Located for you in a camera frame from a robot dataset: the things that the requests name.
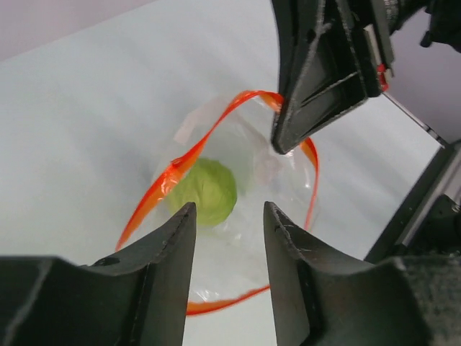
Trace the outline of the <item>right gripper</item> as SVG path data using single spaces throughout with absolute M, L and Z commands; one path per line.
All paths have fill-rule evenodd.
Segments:
M 273 1 L 282 109 L 272 146 L 286 154 L 389 88 L 390 36 L 427 1 Z

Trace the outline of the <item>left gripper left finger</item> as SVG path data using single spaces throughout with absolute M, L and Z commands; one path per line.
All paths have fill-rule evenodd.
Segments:
M 196 206 L 93 265 L 1 258 L 3 345 L 180 345 Z

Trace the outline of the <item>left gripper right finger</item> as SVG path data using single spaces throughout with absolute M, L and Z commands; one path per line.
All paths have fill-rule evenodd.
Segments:
M 264 205 L 278 345 L 458 345 L 460 259 L 351 257 Z

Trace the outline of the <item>green cabbage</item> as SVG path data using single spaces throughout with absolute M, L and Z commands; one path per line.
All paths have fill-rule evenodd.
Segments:
M 236 179 L 229 168 L 217 160 L 199 158 L 166 196 L 169 211 L 174 213 L 186 203 L 194 203 L 197 224 L 213 227 L 224 222 L 238 199 Z

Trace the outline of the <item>clear zip top bag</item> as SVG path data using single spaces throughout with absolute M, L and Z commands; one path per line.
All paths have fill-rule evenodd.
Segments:
M 187 314 L 226 309 L 269 290 L 263 207 L 272 201 L 309 231 L 317 218 L 320 160 L 312 140 L 285 155 L 270 143 L 276 92 L 216 97 L 190 112 L 157 150 L 158 169 L 117 242 L 121 249 L 184 204 L 197 209 Z

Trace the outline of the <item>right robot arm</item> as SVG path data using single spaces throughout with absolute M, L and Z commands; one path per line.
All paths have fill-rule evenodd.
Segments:
M 423 47 L 460 48 L 458 1 L 273 1 L 283 102 L 271 142 L 280 154 L 388 89 L 391 35 L 429 14 Z

